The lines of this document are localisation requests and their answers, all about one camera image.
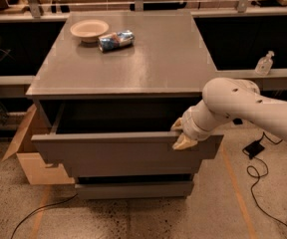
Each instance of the white bowl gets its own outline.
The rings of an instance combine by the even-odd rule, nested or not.
[[[83,42],[97,42],[99,36],[105,34],[109,30],[109,25],[101,20],[83,20],[71,27],[71,33],[80,37]]]

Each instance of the clear plastic bottle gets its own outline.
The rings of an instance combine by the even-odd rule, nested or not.
[[[255,67],[255,73],[260,76],[268,75],[273,65],[273,56],[274,52],[269,51],[265,57],[261,58]]]

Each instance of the orange line on floor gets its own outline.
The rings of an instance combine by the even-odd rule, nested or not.
[[[52,185],[47,185],[44,187],[43,196],[40,202],[40,207],[45,206],[47,204],[47,200],[49,198],[51,188],[52,188]],[[37,234],[38,234],[38,230],[40,229],[43,214],[44,214],[44,210],[42,209],[35,215],[35,222],[34,222],[34,226],[31,231],[30,239],[37,238]]]
[[[236,199],[237,199],[237,202],[238,202],[239,207],[241,209],[241,213],[242,213],[243,219],[245,221],[245,224],[247,226],[247,230],[249,232],[249,236],[250,236],[251,239],[257,239],[257,235],[256,235],[255,229],[253,227],[250,215],[249,215],[249,213],[247,211],[247,208],[246,208],[243,196],[241,194],[241,190],[240,190],[240,188],[239,188],[239,186],[237,184],[236,175],[235,175],[235,173],[233,171],[233,168],[232,168],[231,162],[229,160],[228,154],[226,153],[225,148],[224,148],[223,145],[222,145],[222,156],[223,156],[223,160],[224,160],[224,163],[225,163],[225,167],[226,167],[226,169],[227,169],[227,171],[229,173],[230,179],[232,181],[232,185],[233,185],[233,188],[234,188]]]

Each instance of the blue can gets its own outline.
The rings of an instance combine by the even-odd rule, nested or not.
[[[98,44],[102,52],[110,51],[134,43],[135,36],[132,31],[124,30],[101,36]]]

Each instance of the concrete floor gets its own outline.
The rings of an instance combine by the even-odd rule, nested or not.
[[[241,150],[260,138],[262,130],[247,122],[221,129],[225,137],[220,150],[215,159],[202,163],[187,198],[95,201],[77,196],[31,216],[13,238],[287,238],[287,227],[262,213],[250,191],[255,179],[246,167],[253,164],[263,172],[263,166]],[[28,184],[16,157],[1,161],[9,142],[0,138],[0,239],[11,238],[17,224],[36,208],[75,195],[73,185]],[[287,223],[287,143],[261,143],[265,150],[258,157],[270,173],[254,188],[255,195],[267,212]]]

